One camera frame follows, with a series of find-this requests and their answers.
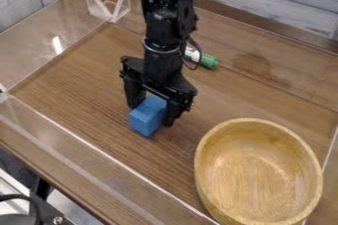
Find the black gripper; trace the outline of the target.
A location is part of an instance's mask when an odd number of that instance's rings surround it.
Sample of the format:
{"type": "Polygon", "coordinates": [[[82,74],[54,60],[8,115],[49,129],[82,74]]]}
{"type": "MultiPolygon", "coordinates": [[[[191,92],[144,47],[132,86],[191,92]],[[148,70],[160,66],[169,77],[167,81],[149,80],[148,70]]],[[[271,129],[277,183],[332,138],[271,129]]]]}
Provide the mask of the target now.
{"type": "Polygon", "coordinates": [[[196,88],[181,73],[185,43],[159,47],[143,41],[144,57],[120,58],[120,78],[124,82],[126,105],[132,110],[148,92],[167,101],[163,125],[171,127],[183,112],[188,112],[196,88]]]}

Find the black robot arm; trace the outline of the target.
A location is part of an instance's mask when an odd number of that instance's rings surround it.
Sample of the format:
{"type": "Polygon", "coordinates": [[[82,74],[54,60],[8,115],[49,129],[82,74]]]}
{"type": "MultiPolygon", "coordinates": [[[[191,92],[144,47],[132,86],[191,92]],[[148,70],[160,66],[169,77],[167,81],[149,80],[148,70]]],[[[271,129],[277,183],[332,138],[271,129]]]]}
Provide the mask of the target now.
{"type": "Polygon", "coordinates": [[[167,101],[163,125],[172,126],[197,94],[181,73],[185,47],[196,44],[191,37],[197,22],[193,0],[141,0],[141,9],[144,56],[120,58],[126,105],[135,108],[148,93],[157,95],[167,101]]]}

